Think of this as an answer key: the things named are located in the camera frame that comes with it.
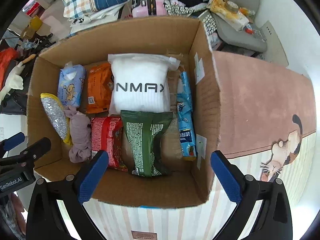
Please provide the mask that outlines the mauve cloth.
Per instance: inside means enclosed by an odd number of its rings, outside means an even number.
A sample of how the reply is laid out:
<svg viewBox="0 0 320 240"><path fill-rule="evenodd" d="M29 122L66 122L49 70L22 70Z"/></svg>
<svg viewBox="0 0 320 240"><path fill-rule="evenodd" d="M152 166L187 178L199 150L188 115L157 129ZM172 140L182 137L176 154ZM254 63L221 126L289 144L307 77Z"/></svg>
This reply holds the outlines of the mauve cloth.
<svg viewBox="0 0 320 240"><path fill-rule="evenodd" d="M73 146L69 158L73 163L81 163L91 157L91 121L74 106L66 106L65 115L69 118L69 130Z"/></svg>

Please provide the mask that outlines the silver yellow scrub sponge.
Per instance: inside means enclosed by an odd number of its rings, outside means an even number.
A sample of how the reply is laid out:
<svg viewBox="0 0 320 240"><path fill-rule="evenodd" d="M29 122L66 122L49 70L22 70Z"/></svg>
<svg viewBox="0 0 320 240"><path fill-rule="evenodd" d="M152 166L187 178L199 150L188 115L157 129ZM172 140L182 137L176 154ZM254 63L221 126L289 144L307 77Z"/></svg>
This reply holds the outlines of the silver yellow scrub sponge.
<svg viewBox="0 0 320 240"><path fill-rule="evenodd" d="M44 111L53 128L56 130L63 142L71 146L72 139L69 129L69 119L64 113L64 107L62 103L57 96L50 93L41 93L40 99Z"/></svg>

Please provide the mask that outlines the red plastic bag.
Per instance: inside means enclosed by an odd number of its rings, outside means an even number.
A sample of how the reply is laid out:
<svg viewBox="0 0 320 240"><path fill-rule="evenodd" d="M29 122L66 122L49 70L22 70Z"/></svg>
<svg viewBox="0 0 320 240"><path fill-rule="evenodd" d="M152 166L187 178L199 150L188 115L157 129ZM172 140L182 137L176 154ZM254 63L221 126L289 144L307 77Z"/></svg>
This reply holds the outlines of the red plastic bag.
<svg viewBox="0 0 320 240"><path fill-rule="evenodd" d="M0 52L0 88L3 87L5 72L11 60L18 58L18 52L14 48L7 48Z"/></svg>

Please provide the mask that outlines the light blue snack stick packet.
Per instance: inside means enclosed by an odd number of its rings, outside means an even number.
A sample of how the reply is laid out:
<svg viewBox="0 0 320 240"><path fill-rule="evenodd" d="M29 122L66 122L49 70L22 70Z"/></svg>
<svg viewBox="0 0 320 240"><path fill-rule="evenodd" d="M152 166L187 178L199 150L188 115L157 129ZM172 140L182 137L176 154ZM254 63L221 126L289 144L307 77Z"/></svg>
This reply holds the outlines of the light blue snack stick packet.
<svg viewBox="0 0 320 240"><path fill-rule="evenodd" d="M193 101L187 72L181 72L177 85L177 122L184 160L196 159L196 139L193 126Z"/></svg>

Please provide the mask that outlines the orange snack bag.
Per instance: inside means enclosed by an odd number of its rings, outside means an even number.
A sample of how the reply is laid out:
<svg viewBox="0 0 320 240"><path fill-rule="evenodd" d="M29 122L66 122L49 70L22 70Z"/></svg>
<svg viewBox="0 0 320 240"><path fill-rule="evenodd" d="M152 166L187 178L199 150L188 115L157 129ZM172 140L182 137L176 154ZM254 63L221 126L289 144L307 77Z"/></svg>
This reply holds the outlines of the orange snack bag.
<svg viewBox="0 0 320 240"><path fill-rule="evenodd" d="M95 114L108 111L112 87L111 65L107 62L92 67L88 74L86 113Z"/></svg>

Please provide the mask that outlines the green snack bag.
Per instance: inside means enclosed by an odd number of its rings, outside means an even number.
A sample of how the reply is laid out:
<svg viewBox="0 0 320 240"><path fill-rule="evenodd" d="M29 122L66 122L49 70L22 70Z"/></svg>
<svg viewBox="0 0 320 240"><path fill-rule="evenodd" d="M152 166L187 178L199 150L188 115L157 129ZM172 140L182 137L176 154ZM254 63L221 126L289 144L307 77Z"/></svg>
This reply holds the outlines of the green snack bag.
<svg viewBox="0 0 320 240"><path fill-rule="evenodd" d="M171 171L162 163L161 140L173 113L122 110L120 116L135 164L131 173L148 178L170 175Z"/></svg>

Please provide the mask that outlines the grey floor chair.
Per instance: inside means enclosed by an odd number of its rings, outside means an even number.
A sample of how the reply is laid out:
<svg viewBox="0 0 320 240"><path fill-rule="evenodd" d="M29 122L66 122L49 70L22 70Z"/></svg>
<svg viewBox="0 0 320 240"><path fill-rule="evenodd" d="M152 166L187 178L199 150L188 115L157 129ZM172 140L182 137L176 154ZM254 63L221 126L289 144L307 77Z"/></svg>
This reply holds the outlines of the grey floor chair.
<svg viewBox="0 0 320 240"><path fill-rule="evenodd" d="M259 4L260 0L209 1L208 9L214 17L217 34L225 44L255 53L267 51L267 43L254 24Z"/></svg>

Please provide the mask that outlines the blue tissue pack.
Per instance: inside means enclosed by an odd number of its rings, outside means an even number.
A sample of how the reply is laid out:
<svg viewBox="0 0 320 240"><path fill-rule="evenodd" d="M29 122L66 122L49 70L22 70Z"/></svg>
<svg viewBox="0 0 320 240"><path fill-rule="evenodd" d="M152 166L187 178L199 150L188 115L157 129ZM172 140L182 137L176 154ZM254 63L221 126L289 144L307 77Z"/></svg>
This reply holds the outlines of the blue tissue pack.
<svg viewBox="0 0 320 240"><path fill-rule="evenodd" d="M57 97L63 106L80 107L85 78L85 68L80 64L74 65L71 61L60 70Z"/></svg>

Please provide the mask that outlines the white goose plush toy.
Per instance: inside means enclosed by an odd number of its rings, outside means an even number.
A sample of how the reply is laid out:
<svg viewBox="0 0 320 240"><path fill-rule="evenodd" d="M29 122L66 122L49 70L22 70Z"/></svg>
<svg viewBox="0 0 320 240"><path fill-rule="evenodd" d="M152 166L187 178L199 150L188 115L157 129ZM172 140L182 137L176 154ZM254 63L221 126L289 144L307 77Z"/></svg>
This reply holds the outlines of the white goose plush toy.
<svg viewBox="0 0 320 240"><path fill-rule="evenodd" d="M28 58L21 61L17 64L9 73L5 86L2 88L0 92L0 102L2 102L5 96L12 90L22 90L23 89L23 78L21 77L21 73L25 68L25 64L29 61L33 60L36 57L35 54L31 54Z"/></svg>

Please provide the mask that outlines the white NMAX sock pack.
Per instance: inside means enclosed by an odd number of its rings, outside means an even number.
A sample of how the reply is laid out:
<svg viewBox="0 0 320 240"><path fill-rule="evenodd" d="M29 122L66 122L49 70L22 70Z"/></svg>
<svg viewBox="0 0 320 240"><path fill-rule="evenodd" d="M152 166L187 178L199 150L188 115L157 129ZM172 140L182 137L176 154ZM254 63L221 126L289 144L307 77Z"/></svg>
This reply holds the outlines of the white NMAX sock pack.
<svg viewBox="0 0 320 240"><path fill-rule="evenodd" d="M108 113L122 110L162 113L170 111L169 71L176 71L180 60L156 54L110 54L108 62L114 86Z"/></svg>

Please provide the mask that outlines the red noodle packet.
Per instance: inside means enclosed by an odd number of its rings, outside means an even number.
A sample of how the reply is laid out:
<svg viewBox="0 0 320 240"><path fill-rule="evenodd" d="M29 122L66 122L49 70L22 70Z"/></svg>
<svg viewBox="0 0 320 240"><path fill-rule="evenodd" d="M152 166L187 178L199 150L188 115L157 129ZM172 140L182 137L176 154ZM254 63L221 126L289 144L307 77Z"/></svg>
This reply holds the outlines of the red noodle packet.
<svg viewBox="0 0 320 240"><path fill-rule="evenodd" d="M108 167L127 172L122 158L123 122L120 116L91 119L92 152L108 153Z"/></svg>

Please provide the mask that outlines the yellow plastic wrapped package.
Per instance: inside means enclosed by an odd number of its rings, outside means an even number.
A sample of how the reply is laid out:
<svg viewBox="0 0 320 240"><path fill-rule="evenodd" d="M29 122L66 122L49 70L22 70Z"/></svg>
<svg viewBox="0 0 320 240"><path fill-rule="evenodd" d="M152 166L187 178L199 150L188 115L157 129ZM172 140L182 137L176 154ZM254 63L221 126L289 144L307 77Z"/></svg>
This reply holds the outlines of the yellow plastic wrapped package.
<svg viewBox="0 0 320 240"><path fill-rule="evenodd" d="M249 24L249 19L239 10L233 2L224 0L209 0L207 8L219 16L236 31L242 31Z"/></svg>

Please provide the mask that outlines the pink suitcase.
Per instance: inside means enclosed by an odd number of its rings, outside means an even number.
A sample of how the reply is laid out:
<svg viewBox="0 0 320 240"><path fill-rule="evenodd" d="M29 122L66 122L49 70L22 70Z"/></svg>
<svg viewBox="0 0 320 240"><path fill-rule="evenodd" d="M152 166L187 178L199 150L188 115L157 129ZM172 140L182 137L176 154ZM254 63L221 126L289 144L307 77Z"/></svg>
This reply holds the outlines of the pink suitcase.
<svg viewBox="0 0 320 240"><path fill-rule="evenodd" d="M164 7L164 0L132 0L131 12L133 18L168 14Z"/></svg>

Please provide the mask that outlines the black white patterned bag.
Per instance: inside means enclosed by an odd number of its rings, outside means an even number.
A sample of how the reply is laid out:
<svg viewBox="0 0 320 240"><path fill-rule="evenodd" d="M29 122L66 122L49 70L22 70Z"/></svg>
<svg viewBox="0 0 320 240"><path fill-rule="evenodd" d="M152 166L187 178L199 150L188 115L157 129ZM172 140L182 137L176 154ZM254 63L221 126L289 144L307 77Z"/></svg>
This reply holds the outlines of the black white patterned bag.
<svg viewBox="0 0 320 240"><path fill-rule="evenodd" d="M207 5L210 0L164 0L164 7L170 16L198 18L204 24L207 35L216 32L216 22Z"/></svg>

